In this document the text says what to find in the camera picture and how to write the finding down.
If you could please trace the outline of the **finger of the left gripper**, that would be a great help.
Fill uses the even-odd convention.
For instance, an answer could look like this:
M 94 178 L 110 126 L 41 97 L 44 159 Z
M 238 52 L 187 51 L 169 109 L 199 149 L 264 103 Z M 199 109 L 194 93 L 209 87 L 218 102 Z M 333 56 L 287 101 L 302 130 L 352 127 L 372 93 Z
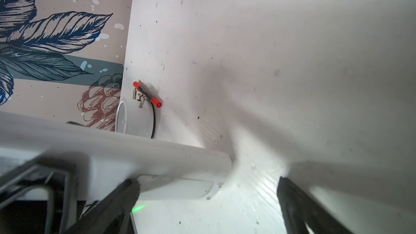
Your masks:
M 76 166 L 36 157 L 1 176 L 1 209 L 16 201 L 45 201 L 44 232 L 62 234 L 77 221 Z

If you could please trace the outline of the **white remote control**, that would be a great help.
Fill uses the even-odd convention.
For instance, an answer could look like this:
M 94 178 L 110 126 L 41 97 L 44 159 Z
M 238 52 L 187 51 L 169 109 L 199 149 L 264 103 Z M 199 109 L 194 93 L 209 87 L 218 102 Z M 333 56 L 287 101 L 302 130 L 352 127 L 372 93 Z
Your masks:
M 2 112 L 1 160 L 55 159 L 75 166 L 80 200 L 101 200 L 126 179 L 142 200 L 211 199 L 225 183 L 228 154 Z

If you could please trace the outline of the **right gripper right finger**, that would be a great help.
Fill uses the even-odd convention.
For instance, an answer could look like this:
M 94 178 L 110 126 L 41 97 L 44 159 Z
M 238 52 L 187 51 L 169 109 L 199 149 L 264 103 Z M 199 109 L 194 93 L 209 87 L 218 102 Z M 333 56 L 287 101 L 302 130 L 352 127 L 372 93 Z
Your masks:
M 281 177 L 277 186 L 284 224 L 289 234 L 350 234 L 320 204 L 287 177 Z

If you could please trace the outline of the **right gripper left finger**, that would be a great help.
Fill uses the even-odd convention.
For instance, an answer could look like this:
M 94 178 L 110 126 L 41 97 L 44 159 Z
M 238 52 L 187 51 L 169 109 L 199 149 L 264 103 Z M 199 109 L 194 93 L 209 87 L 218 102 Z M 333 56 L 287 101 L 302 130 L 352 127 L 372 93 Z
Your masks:
M 139 196 L 140 183 L 127 179 L 65 233 L 132 234 L 131 213 Z

